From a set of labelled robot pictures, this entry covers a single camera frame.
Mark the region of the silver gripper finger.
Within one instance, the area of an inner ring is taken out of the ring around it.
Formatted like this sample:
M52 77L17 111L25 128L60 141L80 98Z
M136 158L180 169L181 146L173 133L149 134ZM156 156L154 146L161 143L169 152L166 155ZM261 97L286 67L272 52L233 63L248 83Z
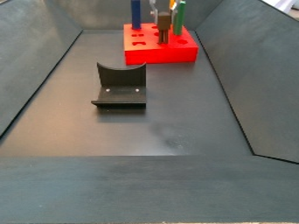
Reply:
M154 7L156 0L148 0L148 3L149 3L149 6L150 6L150 15L153 16L153 23L157 24L158 11Z

